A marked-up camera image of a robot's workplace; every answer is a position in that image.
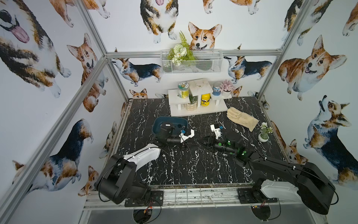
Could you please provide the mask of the teal plastic storage box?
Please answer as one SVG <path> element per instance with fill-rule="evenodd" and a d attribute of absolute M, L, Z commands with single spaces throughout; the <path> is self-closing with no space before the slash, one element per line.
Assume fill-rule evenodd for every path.
<path fill-rule="evenodd" d="M 173 128 L 173 135 L 179 135 L 182 130 L 188 128 L 188 121 L 180 117 L 161 116 L 155 119 L 152 127 L 152 132 L 154 134 L 159 134 L 162 125 L 164 125 L 165 127 L 168 127 L 168 125 L 170 125 L 169 127 Z"/>

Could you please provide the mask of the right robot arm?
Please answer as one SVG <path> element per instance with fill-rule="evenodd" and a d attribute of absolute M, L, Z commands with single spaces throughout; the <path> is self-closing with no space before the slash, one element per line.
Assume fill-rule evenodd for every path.
<path fill-rule="evenodd" d="M 313 163 L 293 164 L 282 160 L 264 157 L 257 150 L 246 147 L 241 140 L 217 140 L 207 136 L 199 140 L 199 144 L 212 151 L 225 153 L 235 163 L 251 170 L 270 173 L 291 183 L 298 188 L 299 198 L 312 211 L 327 215 L 332 203 L 335 187 L 325 174 Z"/>

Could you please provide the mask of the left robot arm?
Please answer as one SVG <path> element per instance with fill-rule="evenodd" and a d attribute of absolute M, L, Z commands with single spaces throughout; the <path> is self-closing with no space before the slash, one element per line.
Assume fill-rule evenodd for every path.
<path fill-rule="evenodd" d="M 135 181 L 136 172 L 158 159 L 166 146 L 184 143 L 183 134 L 190 134 L 187 121 L 162 122 L 146 146 L 131 154 L 113 155 L 95 183 L 98 196 L 105 196 L 115 204 L 129 199 L 140 206 L 150 205 L 153 202 L 151 188 Z"/>

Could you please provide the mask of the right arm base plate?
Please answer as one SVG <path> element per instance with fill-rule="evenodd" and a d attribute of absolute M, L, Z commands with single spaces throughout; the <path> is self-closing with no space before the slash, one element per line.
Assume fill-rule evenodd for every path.
<path fill-rule="evenodd" d="M 241 204 L 277 203 L 277 198 L 267 198 L 260 190 L 253 188 L 238 188 L 238 198 Z"/>

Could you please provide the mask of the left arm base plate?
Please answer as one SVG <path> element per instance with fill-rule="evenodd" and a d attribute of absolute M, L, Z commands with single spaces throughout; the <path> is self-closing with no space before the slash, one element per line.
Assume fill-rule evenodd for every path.
<path fill-rule="evenodd" d="M 125 207 L 151 207 L 162 206 L 164 199 L 164 191 L 153 190 L 145 193 L 140 197 L 130 197 L 125 200 Z"/>

